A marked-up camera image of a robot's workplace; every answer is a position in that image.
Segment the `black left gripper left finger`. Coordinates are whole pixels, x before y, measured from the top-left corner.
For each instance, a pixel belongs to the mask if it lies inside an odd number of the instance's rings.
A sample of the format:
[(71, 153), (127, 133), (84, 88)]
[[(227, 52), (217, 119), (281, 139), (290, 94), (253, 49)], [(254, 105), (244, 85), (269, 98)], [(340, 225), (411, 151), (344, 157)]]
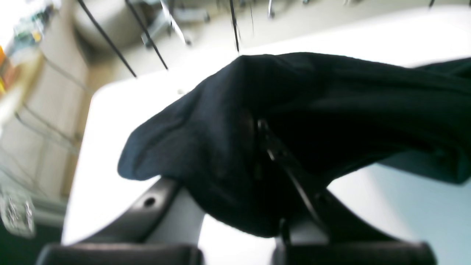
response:
[(160, 179), (125, 213), (72, 245), (46, 245), (37, 265), (205, 265), (205, 212), (178, 182)]

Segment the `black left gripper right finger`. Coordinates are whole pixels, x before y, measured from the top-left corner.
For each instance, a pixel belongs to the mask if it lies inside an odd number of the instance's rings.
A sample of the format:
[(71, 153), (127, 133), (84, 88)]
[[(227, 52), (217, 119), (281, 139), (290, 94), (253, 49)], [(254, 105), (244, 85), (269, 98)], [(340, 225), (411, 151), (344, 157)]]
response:
[(257, 122), (260, 182), (280, 216), (273, 265), (435, 265), (427, 243), (401, 240), (362, 220)]

